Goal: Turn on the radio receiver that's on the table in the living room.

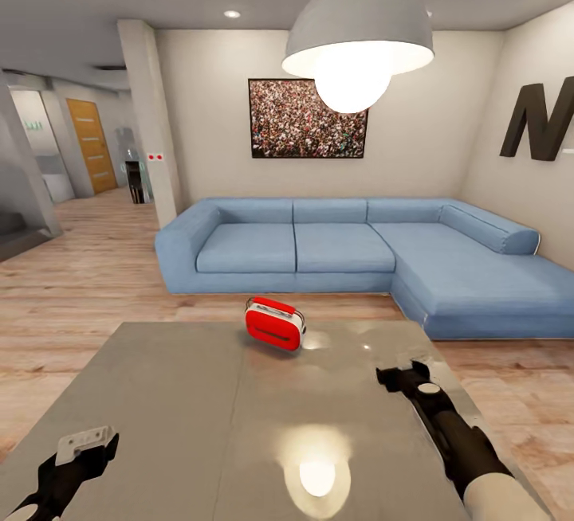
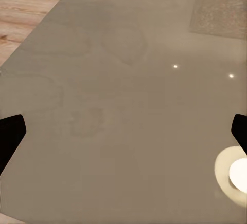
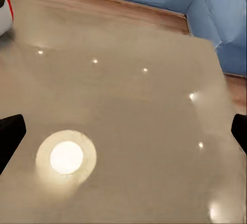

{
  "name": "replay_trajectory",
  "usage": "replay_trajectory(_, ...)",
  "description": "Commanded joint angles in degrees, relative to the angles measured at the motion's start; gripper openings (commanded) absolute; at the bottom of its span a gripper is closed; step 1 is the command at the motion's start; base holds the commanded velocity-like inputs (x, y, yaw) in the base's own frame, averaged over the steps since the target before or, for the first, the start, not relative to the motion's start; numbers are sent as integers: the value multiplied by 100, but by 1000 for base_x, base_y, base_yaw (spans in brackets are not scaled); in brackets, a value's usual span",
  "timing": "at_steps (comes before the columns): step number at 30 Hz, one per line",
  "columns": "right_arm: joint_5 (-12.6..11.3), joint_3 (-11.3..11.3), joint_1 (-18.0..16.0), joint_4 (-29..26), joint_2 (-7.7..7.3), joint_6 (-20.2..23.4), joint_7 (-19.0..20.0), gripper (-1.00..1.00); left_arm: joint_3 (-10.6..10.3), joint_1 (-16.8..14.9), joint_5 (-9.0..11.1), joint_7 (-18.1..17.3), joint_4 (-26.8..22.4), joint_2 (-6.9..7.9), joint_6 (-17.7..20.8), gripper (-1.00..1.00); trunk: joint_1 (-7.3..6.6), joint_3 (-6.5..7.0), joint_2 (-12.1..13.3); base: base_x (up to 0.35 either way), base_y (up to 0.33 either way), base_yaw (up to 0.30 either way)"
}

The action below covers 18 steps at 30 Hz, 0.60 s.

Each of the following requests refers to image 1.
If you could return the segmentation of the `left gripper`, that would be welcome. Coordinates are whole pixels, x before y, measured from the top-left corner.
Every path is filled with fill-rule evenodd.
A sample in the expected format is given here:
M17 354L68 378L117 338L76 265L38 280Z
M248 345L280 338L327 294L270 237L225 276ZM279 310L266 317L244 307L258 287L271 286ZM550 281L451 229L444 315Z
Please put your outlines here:
M63 479L71 484L73 498L84 480L103 475L107 463L115 458L118 441L117 433L107 446L100 445L93 449L82 450L74 461L67 464L55 466L54 458L46 461L38 470L38 490L52 480Z

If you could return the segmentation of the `radio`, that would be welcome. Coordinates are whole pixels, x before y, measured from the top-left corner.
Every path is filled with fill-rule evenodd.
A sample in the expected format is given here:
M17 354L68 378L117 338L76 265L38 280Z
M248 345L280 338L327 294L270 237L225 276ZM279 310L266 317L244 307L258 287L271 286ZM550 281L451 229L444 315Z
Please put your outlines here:
M245 311L247 331L255 339L296 351L305 336L305 318L296 308L254 297Z

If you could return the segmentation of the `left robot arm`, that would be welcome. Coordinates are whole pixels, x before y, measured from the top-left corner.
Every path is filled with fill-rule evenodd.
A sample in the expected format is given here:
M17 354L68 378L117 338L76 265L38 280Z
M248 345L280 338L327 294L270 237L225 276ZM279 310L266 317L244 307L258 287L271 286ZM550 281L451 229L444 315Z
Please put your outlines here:
M107 446L78 448L105 441L113 433L114 428L106 425L62 437L57 455L39 467L37 493L28 495L4 521L60 521L82 482L102 476L107 463L115 458L119 434Z

